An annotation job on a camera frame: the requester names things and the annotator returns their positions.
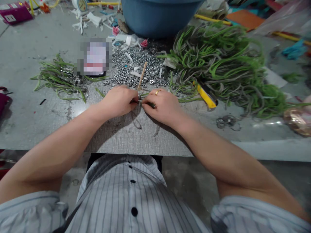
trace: plastic bag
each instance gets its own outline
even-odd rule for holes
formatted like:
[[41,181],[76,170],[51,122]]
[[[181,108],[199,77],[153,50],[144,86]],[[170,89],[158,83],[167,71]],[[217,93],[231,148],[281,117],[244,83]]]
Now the plastic bag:
[[310,0],[292,0],[267,18],[254,34],[266,35],[274,31],[284,31],[304,37],[311,36]]

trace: table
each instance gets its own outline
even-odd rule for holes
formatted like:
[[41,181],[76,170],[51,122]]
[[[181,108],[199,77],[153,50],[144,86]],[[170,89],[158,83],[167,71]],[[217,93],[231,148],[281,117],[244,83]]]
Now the table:
[[[86,110],[102,97],[95,87],[106,93],[109,89],[101,82],[89,86],[87,103],[83,101],[60,100],[52,89],[43,88],[33,92],[36,81],[29,80],[39,72],[39,61],[51,61],[60,52],[65,61],[74,63],[77,58],[78,43],[84,38],[106,38],[111,30],[101,31],[89,23],[84,34],[72,28],[77,23],[68,9],[54,8],[50,14],[39,15],[34,20],[16,26],[0,24],[0,79],[13,94],[12,104],[0,119],[0,148],[29,150],[60,126]],[[260,38],[268,55],[270,49],[279,42],[271,38]],[[281,47],[292,45],[281,40]],[[273,66],[278,73],[300,72],[300,61],[280,58],[279,65]],[[304,98],[310,90],[301,84],[288,84],[285,92]],[[234,132],[229,128],[218,129],[215,120],[227,114],[239,116],[242,109],[236,106],[224,108],[221,102],[213,112],[207,112],[202,101],[182,104],[185,111],[202,124],[240,146],[257,159],[311,161],[310,138],[303,138],[291,131],[279,117],[254,121],[241,121],[242,130]],[[186,144],[172,129],[161,125],[159,134],[153,134],[157,122],[148,117],[139,107],[134,110],[142,125],[134,127],[130,115],[117,117],[106,122],[95,134],[86,151],[99,153],[126,153],[164,156],[192,156]]]

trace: left hand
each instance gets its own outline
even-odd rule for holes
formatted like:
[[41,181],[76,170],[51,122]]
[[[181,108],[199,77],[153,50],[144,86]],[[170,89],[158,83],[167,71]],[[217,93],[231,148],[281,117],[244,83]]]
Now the left hand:
[[99,114],[108,119],[120,117],[136,108],[138,103],[138,92],[128,89],[126,86],[112,88],[105,98],[97,104]]

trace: concrete floor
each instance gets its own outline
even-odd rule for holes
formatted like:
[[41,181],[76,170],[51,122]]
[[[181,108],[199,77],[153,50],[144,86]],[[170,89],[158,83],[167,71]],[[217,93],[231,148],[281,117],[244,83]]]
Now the concrete floor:
[[[4,151],[1,158],[19,159],[26,151]],[[63,177],[61,201],[74,208],[79,186],[84,177],[90,153],[84,153],[75,166]],[[311,163],[260,161],[267,167],[300,204],[311,214]],[[196,158],[164,157],[162,174],[168,188],[181,198],[210,226],[210,212],[218,203],[215,178],[205,170]]]

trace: pile of nuts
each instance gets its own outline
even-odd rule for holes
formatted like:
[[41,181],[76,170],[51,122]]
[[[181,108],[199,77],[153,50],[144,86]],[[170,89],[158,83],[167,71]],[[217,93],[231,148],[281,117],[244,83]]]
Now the pile of nuts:
[[[163,61],[164,59],[157,58],[156,55],[153,55],[148,49],[130,47],[122,51],[121,48],[118,47],[112,54],[112,63],[115,64],[114,72],[112,71],[110,79],[106,80],[104,83],[106,85],[116,83],[118,85],[127,85],[128,87],[135,88],[139,84],[144,63],[148,62],[142,80],[142,87],[147,88],[148,83],[154,85],[155,88],[159,86],[165,87],[169,84],[169,79],[167,75],[165,75]],[[138,76],[131,74],[131,72],[134,71],[134,67],[139,67],[136,70]]]

